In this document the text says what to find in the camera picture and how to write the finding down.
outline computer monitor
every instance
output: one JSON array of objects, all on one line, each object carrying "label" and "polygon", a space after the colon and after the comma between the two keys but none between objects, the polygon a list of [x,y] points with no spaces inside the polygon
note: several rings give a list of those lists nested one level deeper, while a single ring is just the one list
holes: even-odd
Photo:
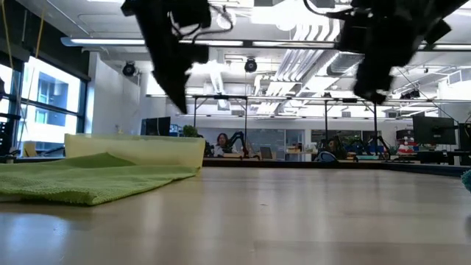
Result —
[{"label": "computer monitor", "polygon": [[143,119],[141,135],[170,136],[170,117]]},{"label": "computer monitor", "polygon": [[418,144],[456,144],[455,121],[450,118],[412,117]]}]

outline wooden table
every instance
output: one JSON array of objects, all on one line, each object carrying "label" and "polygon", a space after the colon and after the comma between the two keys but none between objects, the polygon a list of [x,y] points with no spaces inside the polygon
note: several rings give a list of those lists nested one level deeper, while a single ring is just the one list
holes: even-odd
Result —
[{"label": "wooden table", "polygon": [[459,179],[204,168],[96,207],[0,203],[0,264],[468,264]]}]

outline person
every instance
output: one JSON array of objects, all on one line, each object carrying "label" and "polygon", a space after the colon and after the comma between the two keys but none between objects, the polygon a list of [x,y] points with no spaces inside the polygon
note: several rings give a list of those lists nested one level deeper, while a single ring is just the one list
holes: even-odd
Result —
[{"label": "person", "polygon": [[330,139],[325,151],[331,153],[337,159],[345,159],[347,158],[347,151],[339,144],[341,144],[339,139]]},{"label": "person", "polygon": [[224,154],[236,154],[237,150],[235,146],[232,146],[229,148],[229,138],[227,137],[227,134],[225,133],[220,133],[218,135],[217,144],[214,146],[214,156],[215,157],[221,157],[224,156]]}]

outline ceiling pipe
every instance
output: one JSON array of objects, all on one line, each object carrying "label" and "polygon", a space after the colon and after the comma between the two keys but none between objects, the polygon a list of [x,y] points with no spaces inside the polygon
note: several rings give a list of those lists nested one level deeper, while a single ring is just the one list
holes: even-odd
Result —
[{"label": "ceiling pipe", "polygon": [[[329,20],[327,22],[327,26],[324,26],[321,31],[321,35],[317,38],[317,40],[327,40],[332,41],[337,38],[340,33],[340,21],[338,20]],[[323,51],[310,51],[310,54],[306,56],[305,61],[300,66],[301,69],[296,73],[296,77],[294,78],[295,81],[301,80],[301,78],[309,71],[311,66],[316,62],[319,56],[323,53]]]},{"label": "ceiling pipe", "polygon": [[[313,25],[313,29],[311,30],[311,34],[308,36],[309,41],[316,40],[318,35],[322,34],[322,31],[320,30],[320,25]],[[300,62],[295,65],[295,68],[292,69],[292,71],[287,73],[286,79],[295,81],[297,72],[302,68],[303,63],[305,62],[307,57],[312,56],[312,51],[311,50],[302,50],[302,54],[300,55]]]},{"label": "ceiling pipe", "polygon": [[[296,32],[294,33],[293,40],[300,40],[301,33],[303,31],[303,28],[305,28],[305,25],[298,24],[296,25]],[[286,51],[285,56],[283,57],[283,60],[281,61],[280,67],[278,68],[276,74],[275,74],[275,80],[280,79],[280,75],[283,73],[285,70],[286,66],[288,65],[289,60],[291,59],[292,53],[294,50],[289,49]]]},{"label": "ceiling pipe", "polygon": [[[309,38],[315,38],[316,35],[317,35],[317,31],[318,31],[315,28],[316,28],[316,26],[306,25],[304,30],[301,33],[301,38],[303,40],[310,40]],[[304,51],[305,50],[296,50],[296,51],[294,51],[293,56],[291,57],[292,61],[291,61],[290,65],[286,69],[284,69],[283,73],[281,74],[280,78],[283,81],[290,81],[289,73],[293,71],[293,68],[297,65],[298,61],[301,60],[302,56],[304,55]]]},{"label": "ceiling pipe", "polygon": [[[224,91],[224,83],[222,82],[222,76],[221,73],[218,71],[212,71],[210,72],[210,78],[211,78],[211,84],[213,85],[213,90],[215,94],[218,95],[224,95],[226,94]],[[221,109],[228,109],[228,103],[227,100],[225,99],[219,99],[218,100],[218,106]]]},{"label": "ceiling pipe", "polygon": [[[441,70],[439,71],[447,71],[447,70],[450,70],[450,69],[453,69],[452,66],[448,66],[448,67],[444,67],[442,68]],[[393,91],[392,91],[392,94],[397,94],[397,93],[404,93],[406,91],[409,91],[411,89],[415,89],[415,88],[418,88],[420,86],[420,84],[417,84],[417,83],[420,83],[421,80],[423,80],[424,78],[427,78],[429,77],[430,75],[443,75],[443,78],[440,78],[440,80],[444,79],[444,78],[450,78],[450,75],[453,75],[455,74],[457,71],[454,71],[453,73],[449,73],[449,74],[445,74],[445,73],[439,73],[439,72],[434,72],[434,73],[429,73],[427,74],[426,76],[424,77],[420,77],[419,79],[416,79],[414,81],[412,80],[408,80],[408,83],[407,85],[404,85],[400,88],[395,88]]]},{"label": "ceiling pipe", "polygon": [[91,36],[91,34],[86,30],[84,29],[82,26],[80,26],[79,24],[77,24],[71,17],[69,17],[67,14],[65,14],[59,7],[57,7],[55,4],[52,4],[50,2],[50,0],[46,0],[46,3],[48,3],[51,7],[53,7],[56,11],[58,11],[61,15],[63,15],[65,18],[67,18],[67,20],[69,20],[73,25],[75,25],[76,27],[78,27],[80,30],[82,30],[86,35]]}]

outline ceiling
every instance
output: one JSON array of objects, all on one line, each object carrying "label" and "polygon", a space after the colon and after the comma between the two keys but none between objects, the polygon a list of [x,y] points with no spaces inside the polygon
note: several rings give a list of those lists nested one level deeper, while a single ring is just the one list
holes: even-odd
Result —
[{"label": "ceiling", "polygon": [[[118,0],[116,2],[89,0],[17,1],[37,15],[40,15],[45,9],[45,19],[71,37],[141,38],[135,18],[124,17],[122,15],[120,10],[121,4]],[[333,40],[339,31],[339,26],[336,26],[334,22],[327,19],[323,20],[322,17],[309,13],[303,6],[302,0],[280,0],[279,4],[275,7],[253,7],[254,0],[240,0],[238,3],[240,3],[238,8],[230,8],[231,12],[236,14],[236,23],[233,31],[227,34],[208,35],[207,37],[205,36],[206,38]],[[464,7],[464,9],[460,9],[446,18],[453,31],[444,36],[440,42],[471,43],[471,35],[469,35],[471,30],[471,2],[465,4]],[[336,8],[342,9],[345,6],[337,6]],[[280,29],[283,27],[291,28],[296,24],[302,24],[303,26],[296,26],[288,31]],[[220,29],[215,18],[213,18],[211,29]],[[143,72],[152,70],[149,55],[143,47],[97,47],[95,50],[101,53],[103,60],[116,67],[117,70],[128,60],[135,61],[137,67]],[[245,73],[244,64],[248,57],[256,59],[258,62],[258,72],[254,74]],[[325,68],[322,67],[337,60],[336,57],[338,55],[327,52],[322,53],[322,51],[296,51],[290,54],[285,49],[210,49],[210,60],[214,60],[224,66],[217,73],[219,79],[222,79],[223,82],[246,83],[253,85],[255,88],[257,86],[257,76],[273,76],[278,74],[279,78],[284,76],[290,80],[302,83],[302,85],[292,85],[287,89],[275,89],[278,93],[281,93],[281,91],[286,93],[291,89],[292,93],[307,91],[310,93],[308,96],[319,96],[320,92],[329,90],[332,87],[337,91],[348,91],[351,88],[354,82],[354,79],[351,77],[355,74],[354,65],[348,69],[348,72],[344,72],[343,76],[324,77],[321,74],[325,71]],[[421,89],[433,91],[436,90],[438,77],[446,76],[444,74],[431,76],[431,74],[446,71],[450,68],[467,66],[471,67],[471,52],[419,52],[410,62],[410,65],[401,70],[402,73],[395,72],[394,75],[397,78],[393,83],[393,89],[401,92],[403,90],[401,88],[407,88],[405,87],[407,84],[419,80]],[[296,74],[299,74],[299,77],[302,78],[299,78],[299,80],[295,79]],[[204,68],[199,67],[197,70],[195,69],[194,74],[188,81],[188,86],[202,87],[205,83],[214,81],[213,77],[210,68],[206,71]]]}]

